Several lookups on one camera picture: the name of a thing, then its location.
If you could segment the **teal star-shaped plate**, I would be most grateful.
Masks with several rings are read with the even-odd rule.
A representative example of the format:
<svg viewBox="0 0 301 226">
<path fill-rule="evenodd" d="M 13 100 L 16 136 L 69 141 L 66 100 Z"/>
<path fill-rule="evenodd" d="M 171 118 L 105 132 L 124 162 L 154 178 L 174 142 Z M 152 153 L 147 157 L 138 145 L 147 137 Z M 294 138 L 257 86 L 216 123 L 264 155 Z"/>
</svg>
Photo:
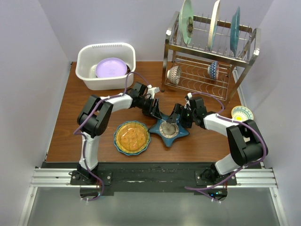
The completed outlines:
<svg viewBox="0 0 301 226">
<path fill-rule="evenodd" d="M 176 115 L 176 121 L 167 122 L 168 115 L 162 114 L 162 118 L 158 119 L 157 122 L 151 126 L 148 131 L 153 134 L 159 135 L 166 147 L 171 147 L 173 142 L 181 137 L 188 136 L 190 133 L 180 123 L 180 116 Z"/>
</svg>

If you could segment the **black rimmed checkered plate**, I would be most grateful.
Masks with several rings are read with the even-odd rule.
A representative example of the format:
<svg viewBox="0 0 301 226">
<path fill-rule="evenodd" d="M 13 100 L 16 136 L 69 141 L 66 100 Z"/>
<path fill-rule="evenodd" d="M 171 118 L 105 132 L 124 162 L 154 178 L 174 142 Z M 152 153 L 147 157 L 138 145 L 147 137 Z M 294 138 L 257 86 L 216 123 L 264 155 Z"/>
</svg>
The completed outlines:
<svg viewBox="0 0 301 226">
<path fill-rule="evenodd" d="M 127 66 L 127 74 L 130 74 L 131 68 L 129 67 L 129 65 L 126 65 L 126 66 Z"/>
</svg>

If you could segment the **lilac plastic plate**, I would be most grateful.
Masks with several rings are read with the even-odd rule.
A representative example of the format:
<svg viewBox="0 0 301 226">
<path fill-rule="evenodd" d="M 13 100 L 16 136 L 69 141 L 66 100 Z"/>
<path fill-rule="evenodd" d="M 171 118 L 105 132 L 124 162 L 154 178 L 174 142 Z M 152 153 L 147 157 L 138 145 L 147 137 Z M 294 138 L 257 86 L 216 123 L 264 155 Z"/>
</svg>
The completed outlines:
<svg viewBox="0 0 301 226">
<path fill-rule="evenodd" d="M 127 73 L 127 65 L 119 58 L 109 57 L 100 61 L 96 68 L 97 78 L 113 78 L 123 76 Z"/>
</svg>

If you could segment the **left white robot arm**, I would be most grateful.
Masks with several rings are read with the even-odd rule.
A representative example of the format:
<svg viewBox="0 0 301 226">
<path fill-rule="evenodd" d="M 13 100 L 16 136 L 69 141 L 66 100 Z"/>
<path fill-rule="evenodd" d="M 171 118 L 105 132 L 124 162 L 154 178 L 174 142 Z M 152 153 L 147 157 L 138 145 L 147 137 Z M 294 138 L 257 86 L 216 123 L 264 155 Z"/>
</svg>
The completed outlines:
<svg viewBox="0 0 301 226">
<path fill-rule="evenodd" d="M 140 108 L 146 116 L 160 119 L 158 99 L 160 88 L 136 82 L 132 88 L 113 96 L 91 95 L 80 112 L 75 135 L 82 136 L 81 157 L 77 172 L 83 182 L 92 185 L 98 180 L 98 145 L 113 112 Z"/>
</svg>

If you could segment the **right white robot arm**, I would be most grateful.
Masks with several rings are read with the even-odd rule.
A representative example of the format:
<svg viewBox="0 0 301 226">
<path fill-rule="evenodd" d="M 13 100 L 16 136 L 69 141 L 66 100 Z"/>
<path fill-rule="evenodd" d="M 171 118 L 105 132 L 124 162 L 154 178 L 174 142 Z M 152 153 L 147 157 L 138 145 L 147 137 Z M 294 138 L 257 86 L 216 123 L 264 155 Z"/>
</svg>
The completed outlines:
<svg viewBox="0 0 301 226">
<path fill-rule="evenodd" d="M 186 105 L 176 104 L 168 123 L 177 123 L 183 128 L 197 126 L 218 132 L 228 139 L 230 154 L 213 163 L 201 176 L 215 185 L 226 180 L 234 170 L 254 165 L 268 155 L 267 145 L 254 120 L 236 121 L 208 112 L 202 97 L 186 97 Z"/>
</svg>

